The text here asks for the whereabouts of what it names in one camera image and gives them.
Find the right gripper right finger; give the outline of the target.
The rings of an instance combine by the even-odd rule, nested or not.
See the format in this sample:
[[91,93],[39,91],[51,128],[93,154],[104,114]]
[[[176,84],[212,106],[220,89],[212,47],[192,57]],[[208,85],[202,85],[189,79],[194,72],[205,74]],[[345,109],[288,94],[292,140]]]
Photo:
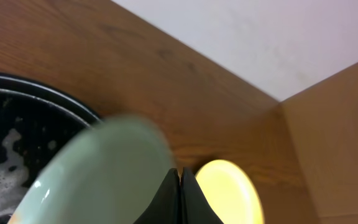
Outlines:
[[223,224],[209,206],[195,175],[184,167],[180,183],[181,216],[185,224]]

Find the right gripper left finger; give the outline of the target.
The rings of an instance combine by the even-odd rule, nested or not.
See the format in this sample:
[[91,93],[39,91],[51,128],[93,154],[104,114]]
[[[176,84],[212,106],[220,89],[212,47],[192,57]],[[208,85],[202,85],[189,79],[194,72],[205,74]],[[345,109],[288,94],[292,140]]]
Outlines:
[[170,169],[151,203],[134,224],[179,224],[180,180],[176,169]]

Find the light blue plate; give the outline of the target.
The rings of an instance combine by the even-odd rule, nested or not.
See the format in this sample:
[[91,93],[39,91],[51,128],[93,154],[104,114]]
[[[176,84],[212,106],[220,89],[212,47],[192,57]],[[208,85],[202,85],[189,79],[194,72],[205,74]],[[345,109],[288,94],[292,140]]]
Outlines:
[[11,223],[133,223],[151,203],[173,154],[156,125],[116,116],[70,140],[45,166]]

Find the yellow plate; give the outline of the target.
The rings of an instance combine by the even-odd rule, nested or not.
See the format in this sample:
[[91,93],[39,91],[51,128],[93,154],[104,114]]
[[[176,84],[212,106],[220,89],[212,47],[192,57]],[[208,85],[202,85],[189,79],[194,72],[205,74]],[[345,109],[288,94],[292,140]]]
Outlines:
[[196,173],[209,206],[224,224],[264,224],[259,195],[248,175],[235,163],[217,159]]

